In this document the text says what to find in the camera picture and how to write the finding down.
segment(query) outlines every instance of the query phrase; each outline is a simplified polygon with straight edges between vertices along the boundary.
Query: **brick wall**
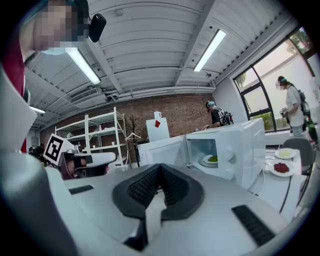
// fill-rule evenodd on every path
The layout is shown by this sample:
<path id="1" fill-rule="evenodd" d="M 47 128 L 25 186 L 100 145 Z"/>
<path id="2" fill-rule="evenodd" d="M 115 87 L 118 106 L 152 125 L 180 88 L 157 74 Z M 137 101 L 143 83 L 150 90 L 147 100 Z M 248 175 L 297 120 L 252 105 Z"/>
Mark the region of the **brick wall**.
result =
<path id="1" fill-rule="evenodd" d="M 205 103 L 209 100 L 213 100 L 213 97 L 210 94 L 178 94 L 119 102 L 77 114 L 46 128 L 40 132 L 40 142 L 44 143 L 44 145 L 47 144 L 51 133 L 55 133 L 55 126 L 59 128 L 83 120 L 85 114 L 88 114 L 89 117 L 106 114 L 112 112 L 114 107 L 116 107 L 116 110 L 119 113 L 124 114 L 127 125 L 131 124 L 129 117 L 132 117 L 132 115 L 134 118 L 139 118 L 136 121 L 137 128 L 135 133 L 139 135 L 142 140 L 146 140 L 148 137 L 146 120 L 154 119 L 155 111 L 160 111 L 162 116 L 166 118 L 170 137 L 176 137 L 191 133 L 196 128 L 201 129 L 203 126 L 211 124 L 211 116 L 205 109 Z M 110 126 L 113 126 L 112 122 L 101 125 L 102 129 Z M 94 129 L 95 127 L 89 127 L 90 132 L 93 132 Z M 128 127 L 126 127 L 126 133 L 128 135 L 131 133 Z M 84 134 L 84 130 L 75 130 L 72 134 Z M 125 142 L 125 138 L 121 133 L 119 133 L 119 140 L 120 143 Z M 102 136 L 101 141 L 103 146 L 111 145 L 112 142 L 116 142 L 116 135 Z M 73 141 L 72 143 L 78 144 L 78 142 L 80 142 L 82 147 L 85 147 L 85 140 Z M 93 145 L 98 147 L 96 138 L 92 138 L 90 141 L 90 146 L 92 147 Z M 126 147 L 121 147 L 121 151 L 122 156 L 126 156 Z M 108 149 L 106 152 L 116 153 L 117 149 Z M 129 143 L 129 152 L 131 161 L 136 162 L 132 142 Z"/>

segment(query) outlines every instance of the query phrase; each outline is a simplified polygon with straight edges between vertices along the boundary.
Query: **chair backrest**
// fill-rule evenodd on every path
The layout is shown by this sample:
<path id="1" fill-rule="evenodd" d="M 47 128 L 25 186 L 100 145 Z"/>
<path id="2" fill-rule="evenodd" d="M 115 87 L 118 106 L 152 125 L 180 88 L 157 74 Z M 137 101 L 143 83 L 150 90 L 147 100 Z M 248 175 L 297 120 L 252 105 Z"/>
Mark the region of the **chair backrest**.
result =
<path id="1" fill-rule="evenodd" d="M 301 164 L 303 167 L 310 166 L 315 162 L 315 151 L 306 138 L 293 137 L 287 139 L 281 148 L 290 148 L 300 151 Z"/>

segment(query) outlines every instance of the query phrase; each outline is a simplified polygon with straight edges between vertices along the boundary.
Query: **tree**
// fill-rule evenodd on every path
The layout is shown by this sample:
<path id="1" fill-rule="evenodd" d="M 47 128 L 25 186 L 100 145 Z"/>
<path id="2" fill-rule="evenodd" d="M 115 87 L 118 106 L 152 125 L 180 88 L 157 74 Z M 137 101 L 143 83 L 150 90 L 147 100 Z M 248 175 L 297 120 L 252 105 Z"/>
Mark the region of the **tree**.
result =
<path id="1" fill-rule="evenodd" d="M 303 28 L 300 28 L 296 33 L 290 36 L 290 39 L 302 54 L 312 48 L 312 43 Z M 297 49 L 290 43 L 290 41 L 286 41 L 286 43 L 286 50 L 289 53 L 296 54 Z"/>
<path id="2" fill-rule="evenodd" d="M 243 88 L 243 85 L 246 79 L 247 79 L 247 73 L 243 73 L 236 79 L 236 82 L 238 83 L 240 88 Z"/>

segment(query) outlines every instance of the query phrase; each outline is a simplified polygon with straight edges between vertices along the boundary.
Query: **white shirt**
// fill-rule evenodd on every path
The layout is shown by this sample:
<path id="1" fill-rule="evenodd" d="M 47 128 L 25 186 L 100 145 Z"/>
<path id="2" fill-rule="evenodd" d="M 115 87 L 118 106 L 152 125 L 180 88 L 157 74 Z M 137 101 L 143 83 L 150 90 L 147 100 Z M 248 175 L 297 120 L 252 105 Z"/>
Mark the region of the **white shirt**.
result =
<path id="1" fill-rule="evenodd" d="M 288 110 L 290 110 L 295 103 L 299 103 L 300 105 L 300 95 L 294 86 L 290 86 L 286 92 L 285 98 L 285 104 Z M 289 114 L 288 117 L 292 127 L 302 126 L 305 122 L 304 114 L 302 113 L 300 106 L 296 112 Z"/>

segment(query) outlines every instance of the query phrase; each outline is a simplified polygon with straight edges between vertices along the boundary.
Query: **white plate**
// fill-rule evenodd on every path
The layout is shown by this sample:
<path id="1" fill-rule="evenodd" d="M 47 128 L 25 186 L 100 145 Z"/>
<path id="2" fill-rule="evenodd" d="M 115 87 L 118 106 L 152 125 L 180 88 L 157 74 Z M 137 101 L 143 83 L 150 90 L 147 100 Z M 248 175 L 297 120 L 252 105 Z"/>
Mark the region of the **white plate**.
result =
<path id="1" fill-rule="evenodd" d="M 292 148 L 281 148 L 279 150 L 277 150 L 274 154 L 277 158 L 280 159 L 291 159 L 296 155 L 296 151 Z"/>
<path id="2" fill-rule="evenodd" d="M 278 172 L 275 170 L 274 166 L 275 164 L 279 164 L 279 163 L 283 163 L 283 164 L 286 164 L 286 166 L 288 166 L 289 168 L 289 171 L 288 172 L 285 172 L 285 173 L 281 173 L 281 172 Z M 273 160 L 271 162 L 272 166 L 270 166 L 270 171 L 274 174 L 274 175 L 277 175 L 279 177 L 289 177 L 291 176 L 292 174 L 294 174 L 294 166 L 291 162 L 289 161 L 285 161 L 285 160 L 281 160 L 281 159 L 276 159 L 276 160 Z"/>
<path id="3" fill-rule="evenodd" d="M 216 162 L 209 162 L 208 159 L 210 157 L 213 157 L 214 155 L 213 154 L 208 154 L 206 155 L 204 158 L 203 158 L 203 161 L 206 163 L 206 164 L 209 164 L 209 165 L 216 165 L 218 163 L 218 161 Z"/>

